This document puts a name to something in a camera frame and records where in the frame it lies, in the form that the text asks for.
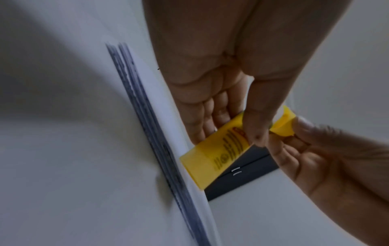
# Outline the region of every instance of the yellow tube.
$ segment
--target yellow tube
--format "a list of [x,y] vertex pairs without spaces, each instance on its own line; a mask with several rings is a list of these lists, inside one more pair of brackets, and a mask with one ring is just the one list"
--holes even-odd
[[[294,113],[284,106],[283,115],[273,124],[270,131],[281,136],[293,135],[291,120],[294,117]],[[250,148],[243,131],[242,119],[243,113],[240,113],[180,157],[182,164],[201,190],[207,188]]]

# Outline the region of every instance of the white surface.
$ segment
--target white surface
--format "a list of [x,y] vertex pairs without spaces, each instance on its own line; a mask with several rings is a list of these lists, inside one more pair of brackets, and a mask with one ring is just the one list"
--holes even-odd
[[[389,2],[355,0],[293,89],[316,122],[389,139]],[[210,202],[225,246],[357,246],[276,171]]]
[[[179,157],[180,121],[131,5],[15,0],[0,11],[0,245],[195,245],[105,48],[126,41],[152,67],[134,56]],[[184,179],[218,245],[204,193]]]

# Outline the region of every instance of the hand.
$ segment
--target hand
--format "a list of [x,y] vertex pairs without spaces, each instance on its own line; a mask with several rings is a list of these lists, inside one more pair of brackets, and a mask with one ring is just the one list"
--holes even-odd
[[389,145],[302,118],[293,129],[297,137],[269,137],[280,169],[344,230],[389,245]]
[[144,0],[160,71],[193,143],[244,109],[264,146],[296,77],[351,0]]

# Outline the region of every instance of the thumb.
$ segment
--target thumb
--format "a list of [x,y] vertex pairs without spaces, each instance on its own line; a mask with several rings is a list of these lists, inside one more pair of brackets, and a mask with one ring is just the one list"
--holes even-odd
[[303,117],[292,122],[295,134],[304,142],[338,154],[363,154],[382,144],[327,125],[315,125]]

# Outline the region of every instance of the printed symbol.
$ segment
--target printed symbol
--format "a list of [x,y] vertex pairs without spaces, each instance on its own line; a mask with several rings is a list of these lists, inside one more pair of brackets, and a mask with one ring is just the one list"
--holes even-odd
[[220,156],[220,162],[221,162],[222,164],[226,164],[227,161],[228,161],[228,155],[227,155],[227,154],[222,154],[222,155]]

